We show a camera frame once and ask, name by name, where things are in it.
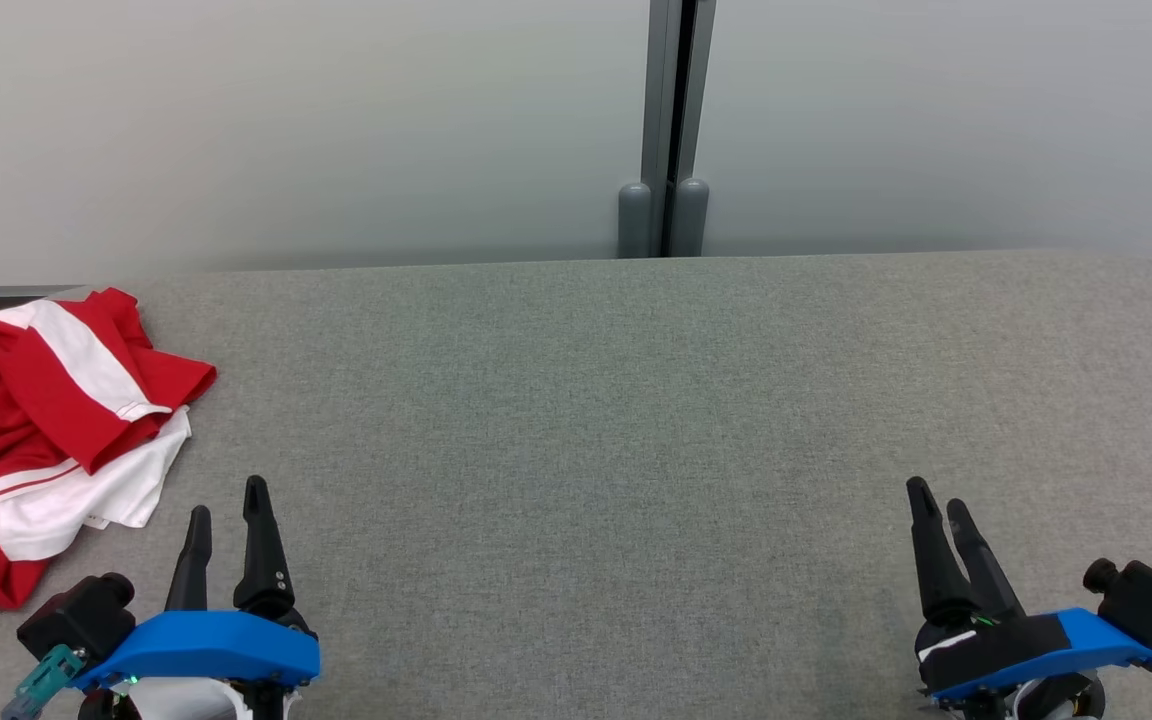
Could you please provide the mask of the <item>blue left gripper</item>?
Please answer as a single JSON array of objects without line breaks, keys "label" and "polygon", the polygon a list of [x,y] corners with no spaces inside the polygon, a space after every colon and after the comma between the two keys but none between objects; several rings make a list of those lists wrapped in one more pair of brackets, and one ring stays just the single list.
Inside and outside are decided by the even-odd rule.
[{"label": "blue left gripper", "polygon": [[319,679],[323,653],[296,596],[268,483],[248,477],[237,611],[207,611],[211,511],[195,506],[164,611],[71,688],[119,694],[142,719],[285,719]]}]

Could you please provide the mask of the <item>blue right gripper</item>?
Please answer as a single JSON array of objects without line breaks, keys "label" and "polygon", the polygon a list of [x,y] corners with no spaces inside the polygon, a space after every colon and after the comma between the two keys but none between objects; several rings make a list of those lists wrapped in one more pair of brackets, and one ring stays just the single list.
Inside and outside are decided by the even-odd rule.
[{"label": "blue right gripper", "polygon": [[1107,707],[1102,667],[1152,670],[1152,647],[1092,612],[1024,617],[972,511],[952,498],[948,524],[968,582],[929,484],[911,477],[905,492],[925,623],[968,626],[978,609],[990,620],[1011,620],[975,623],[969,632],[919,651],[922,692],[933,706],[963,719],[1101,719]]}]

